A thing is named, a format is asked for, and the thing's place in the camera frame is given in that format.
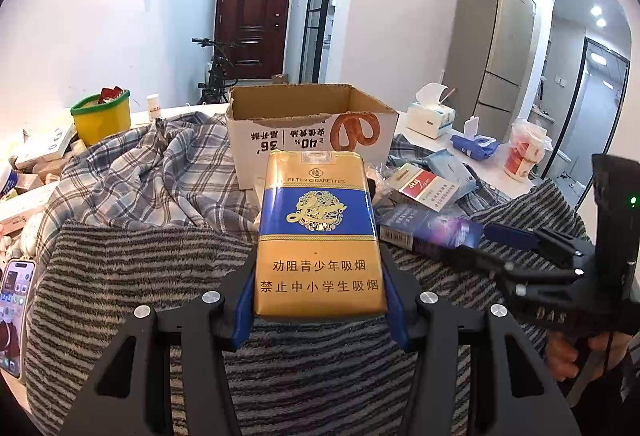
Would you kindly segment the person's right hand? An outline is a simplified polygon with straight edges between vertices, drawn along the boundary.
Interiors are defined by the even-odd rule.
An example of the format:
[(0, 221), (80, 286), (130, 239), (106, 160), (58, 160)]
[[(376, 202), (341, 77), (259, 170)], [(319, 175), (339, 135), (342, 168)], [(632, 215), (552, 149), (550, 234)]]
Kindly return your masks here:
[(639, 409), (639, 334), (571, 338), (549, 331), (544, 360), (570, 408), (611, 401), (614, 407)]

